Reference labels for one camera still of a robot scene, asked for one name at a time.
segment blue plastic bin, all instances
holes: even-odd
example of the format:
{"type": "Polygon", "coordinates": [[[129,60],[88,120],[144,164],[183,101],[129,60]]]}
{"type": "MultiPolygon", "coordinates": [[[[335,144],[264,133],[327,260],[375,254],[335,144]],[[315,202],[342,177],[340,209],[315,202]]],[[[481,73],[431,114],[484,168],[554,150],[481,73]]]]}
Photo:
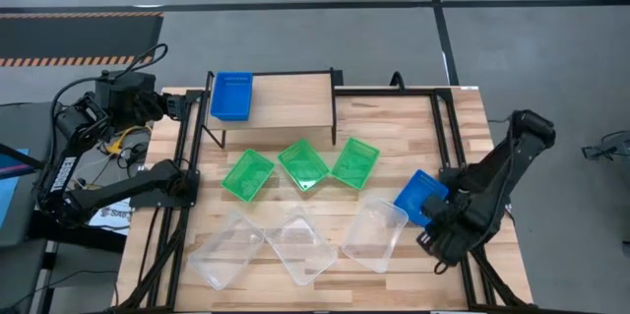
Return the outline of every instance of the blue plastic bin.
{"type": "Polygon", "coordinates": [[[405,186],[394,202],[394,205],[405,210],[409,215],[409,220],[413,223],[426,227],[431,223],[431,220],[422,214],[421,206],[431,194],[444,200],[449,194],[449,189],[424,171],[418,170],[411,177],[407,186],[405,186]]]}
{"type": "Polygon", "coordinates": [[[221,121],[247,121],[252,105],[254,75],[246,72],[218,72],[210,114],[221,121]]]}

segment floor mat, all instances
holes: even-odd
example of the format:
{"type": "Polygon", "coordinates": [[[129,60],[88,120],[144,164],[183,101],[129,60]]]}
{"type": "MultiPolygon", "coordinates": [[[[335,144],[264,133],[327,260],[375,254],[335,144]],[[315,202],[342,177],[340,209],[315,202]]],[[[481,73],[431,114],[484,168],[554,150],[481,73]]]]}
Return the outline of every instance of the floor mat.
{"type": "Polygon", "coordinates": [[[0,15],[0,67],[128,64],[158,43],[162,20],[153,12],[0,15]]]}

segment clear plastic container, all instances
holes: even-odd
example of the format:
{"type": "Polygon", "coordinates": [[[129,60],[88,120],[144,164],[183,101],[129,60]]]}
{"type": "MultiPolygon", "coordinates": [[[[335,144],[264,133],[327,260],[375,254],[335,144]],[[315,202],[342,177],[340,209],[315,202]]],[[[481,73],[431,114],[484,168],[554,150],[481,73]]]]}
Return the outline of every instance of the clear plastic container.
{"type": "Polygon", "coordinates": [[[265,229],[265,238],[298,285],[309,284],[337,261],[337,246],[315,230],[299,207],[278,227],[265,229]]]}
{"type": "Polygon", "coordinates": [[[359,264],[382,274],[409,216],[402,209],[377,197],[367,197],[342,244],[342,251],[359,264]]]}
{"type": "Polygon", "coordinates": [[[216,290],[226,288],[247,267],[265,242],[263,231],[232,211],[223,228],[188,255],[188,265],[216,290]]]}

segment gray floor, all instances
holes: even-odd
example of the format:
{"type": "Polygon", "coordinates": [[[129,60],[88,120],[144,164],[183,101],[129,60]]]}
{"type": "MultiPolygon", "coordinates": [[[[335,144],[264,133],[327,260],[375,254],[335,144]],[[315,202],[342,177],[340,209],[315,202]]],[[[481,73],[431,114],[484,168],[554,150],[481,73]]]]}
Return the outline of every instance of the gray floor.
{"type": "MultiPolygon", "coordinates": [[[[270,1],[313,0],[0,0],[0,6],[270,1]]],[[[480,86],[489,117],[531,108],[557,126],[556,146],[513,193],[535,302],[627,312],[630,259],[620,240],[630,238],[630,185],[619,161],[586,161],[580,147],[628,126],[630,7],[447,9],[445,15],[460,82],[480,86]]],[[[344,69],[349,85],[387,83],[393,70],[410,85],[447,84],[430,9],[167,13],[160,38],[171,48],[153,68],[161,86],[200,86],[209,69],[330,66],[344,69]]],[[[50,99],[62,85],[99,70],[2,68],[0,103],[50,99]]],[[[492,131],[498,141],[504,126],[492,131]]],[[[116,266],[116,259],[98,265],[106,262],[116,266]]],[[[53,312],[102,308],[111,287],[99,288],[64,289],[53,312]]]]}

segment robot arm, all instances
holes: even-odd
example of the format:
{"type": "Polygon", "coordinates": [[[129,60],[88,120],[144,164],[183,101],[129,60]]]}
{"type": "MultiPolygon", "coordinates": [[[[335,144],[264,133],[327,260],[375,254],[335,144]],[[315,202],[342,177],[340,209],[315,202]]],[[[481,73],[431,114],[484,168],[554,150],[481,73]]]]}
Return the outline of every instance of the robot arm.
{"type": "Polygon", "coordinates": [[[445,201],[430,196],[422,205],[431,224],[418,244],[448,268],[488,242],[499,230],[516,183],[554,141],[553,123],[529,110],[514,111],[506,138],[482,161],[442,175],[449,196],[445,201]]]}
{"type": "Polygon", "coordinates": [[[55,125],[66,145],[44,168],[33,192],[40,210],[64,226],[81,226],[98,209],[147,191],[158,189],[174,197],[186,192],[186,176],[171,160],[98,190],[66,190],[81,155],[99,141],[164,115],[179,120],[184,114],[185,97],[155,93],[154,75],[116,73],[103,71],[94,92],[56,114],[55,125]]]}

